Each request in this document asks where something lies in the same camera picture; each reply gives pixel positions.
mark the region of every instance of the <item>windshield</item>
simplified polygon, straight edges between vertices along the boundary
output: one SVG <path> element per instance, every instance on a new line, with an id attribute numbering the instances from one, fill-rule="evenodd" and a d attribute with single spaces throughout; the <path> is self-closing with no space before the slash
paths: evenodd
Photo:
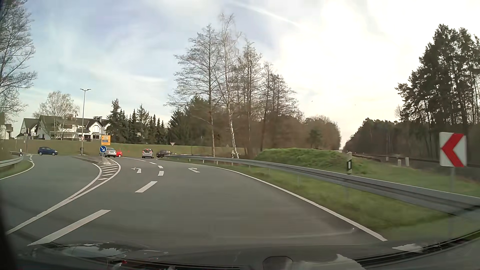
<path id="1" fill-rule="evenodd" d="M 20 261 L 480 265 L 479 1 L 0 1 Z"/>

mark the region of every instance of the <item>silver car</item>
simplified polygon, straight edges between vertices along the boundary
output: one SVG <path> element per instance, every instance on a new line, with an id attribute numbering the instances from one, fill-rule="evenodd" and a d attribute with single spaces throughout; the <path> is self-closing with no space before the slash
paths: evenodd
<path id="1" fill-rule="evenodd" d="M 142 159 L 153 158 L 153 151 L 151 149 L 144 149 L 142 151 Z"/>
<path id="2" fill-rule="evenodd" d="M 108 147 L 107 151 L 105 152 L 105 157 L 116 157 L 117 156 L 117 151 L 113 148 Z"/>

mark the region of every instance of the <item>chevron sign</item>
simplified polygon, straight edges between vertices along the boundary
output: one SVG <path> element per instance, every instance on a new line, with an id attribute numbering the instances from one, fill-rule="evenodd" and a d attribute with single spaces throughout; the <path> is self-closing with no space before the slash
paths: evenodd
<path id="1" fill-rule="evenodd" d="M 461 133 L 440 132 L 440 166 L 467 166 L 467 136 Z"/>

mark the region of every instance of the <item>house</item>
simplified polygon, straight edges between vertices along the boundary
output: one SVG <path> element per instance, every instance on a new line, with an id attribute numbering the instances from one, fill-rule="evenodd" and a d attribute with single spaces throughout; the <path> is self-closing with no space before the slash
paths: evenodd
<path id="1" fill-rule="evenodd" d="M 100 139 L 109 126 L 107 120 L 101 116 L 94 118 L 78 118 L 69 116 L 48 116 L 40 115 L 35 125 L 30 125 L 30 132 L 33 139 L 51 140 L 80 140 L 82 136 L 85 141 Z"/>
<path id="2" fill-rule="evenodd" d="M 0 138 L 10 139 L 12 137 L 13 127 L 12 124 L 0 125 Z"/>
<path id="3" fill-rule="evenodd" d="M 38 124 L 38 118 L 24 118 L 22 121 L 22 126 L 20 127 L 20 132 L 17 135 L 17 139 L 25 139 L 25 133 L 28 133 L 28 137 L 36 136 L 36 127 Z"/>

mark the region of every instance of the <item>car hood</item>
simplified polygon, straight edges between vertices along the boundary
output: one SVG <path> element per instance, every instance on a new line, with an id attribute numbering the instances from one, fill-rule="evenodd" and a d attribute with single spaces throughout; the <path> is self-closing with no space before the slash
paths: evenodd
<path id="1" fill-rule="evenodd" d="M 476 254 L 480 252 L 480 245 L 477 238 L 471 236 L 469 239 L 457 238 L 434 245 L 417 245 L 416 249 L 398 249 L 402 246 L 406 247 L 409 244 L 405 241 L 385 241 L 369 245 L 223 245 L 155 248 L 116 241 L 32 245 L 19 252 L 18 257 L 33 261 L 42 257 L 42 254 L 97 261 L 98 258 L 111 258 L 125 261 L 130 266 L 155 264 L 178 270 L 194 265 L 196 268 L 200 267 L 199 270 L 221 269 L 222 266 L 229 269 L 248 267 L 269 270 L 268 265 L 274 265 L 274 269 L 294 270 L 365 269 L 371 266 L 391 267 L 392 264 L 395 264 L 397 269 L 413 267 L 442 270 L 454 269 L 455 265 L 474 267 L 479 264 Z"/>

